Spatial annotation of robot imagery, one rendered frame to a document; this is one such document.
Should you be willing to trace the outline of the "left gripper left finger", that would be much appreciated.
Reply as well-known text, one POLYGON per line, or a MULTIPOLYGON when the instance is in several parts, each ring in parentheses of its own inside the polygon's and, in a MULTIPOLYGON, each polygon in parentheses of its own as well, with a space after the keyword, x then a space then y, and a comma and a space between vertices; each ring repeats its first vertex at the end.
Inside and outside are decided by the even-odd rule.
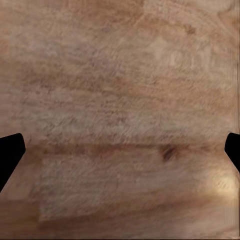
POLYGON ((0 192, 26 151, 21 133, 0 138, 0 192))

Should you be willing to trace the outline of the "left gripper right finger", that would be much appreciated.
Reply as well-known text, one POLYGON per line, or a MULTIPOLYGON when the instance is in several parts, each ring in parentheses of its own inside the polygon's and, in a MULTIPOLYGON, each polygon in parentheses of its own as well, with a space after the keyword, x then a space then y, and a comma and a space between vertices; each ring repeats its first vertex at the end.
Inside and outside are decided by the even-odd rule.
POLYGON ((240 172, 240 134, 229 133, 224 150, 240 172))

